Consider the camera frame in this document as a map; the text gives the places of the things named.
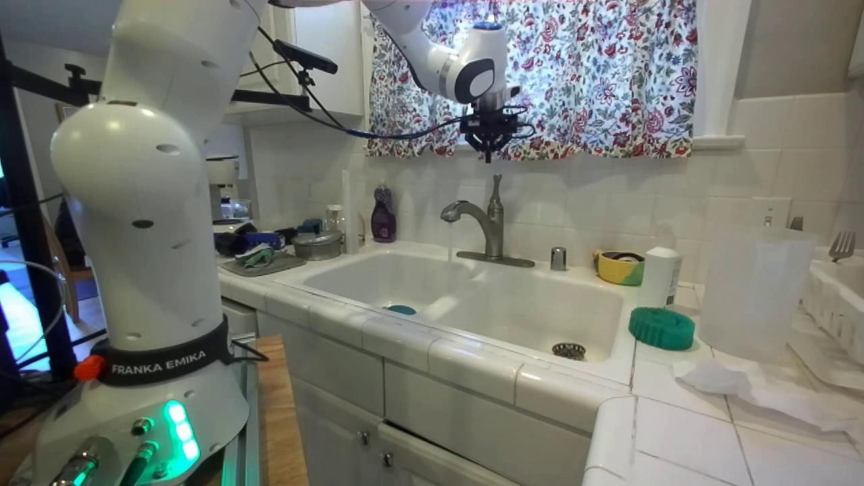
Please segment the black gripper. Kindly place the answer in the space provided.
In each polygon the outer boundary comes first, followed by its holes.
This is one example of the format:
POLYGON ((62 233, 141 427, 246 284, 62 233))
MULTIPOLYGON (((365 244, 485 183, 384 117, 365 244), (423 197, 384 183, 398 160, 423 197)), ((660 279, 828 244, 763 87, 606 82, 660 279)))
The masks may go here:
POLYGON ((492 160, 513 139, 528 135, 532 125, 524 120, 524 105, 474 109, 458 120, 458 132, 470 149, 492 160))

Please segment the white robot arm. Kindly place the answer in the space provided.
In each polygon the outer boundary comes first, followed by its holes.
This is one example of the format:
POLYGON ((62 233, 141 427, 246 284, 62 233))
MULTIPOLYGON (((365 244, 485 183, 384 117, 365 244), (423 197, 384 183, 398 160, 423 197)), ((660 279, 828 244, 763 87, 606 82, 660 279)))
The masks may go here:
POLYGON ((31 486, 185 480, 247 425, 216 279, 204 139, 269 6, 124 0, 95 102, 51 139, 108 340, 43 422, 31 486))

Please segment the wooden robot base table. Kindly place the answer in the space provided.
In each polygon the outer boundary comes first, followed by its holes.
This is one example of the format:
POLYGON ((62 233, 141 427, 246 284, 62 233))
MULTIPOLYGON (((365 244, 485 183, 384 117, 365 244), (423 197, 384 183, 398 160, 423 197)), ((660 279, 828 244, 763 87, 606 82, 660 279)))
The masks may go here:
POLYGON ((262 427, 262 486, 307 486, 300 415, 292 391, 285 346, 277 334, 254 344, 265 353, 257 365, 259 427, 262 427))

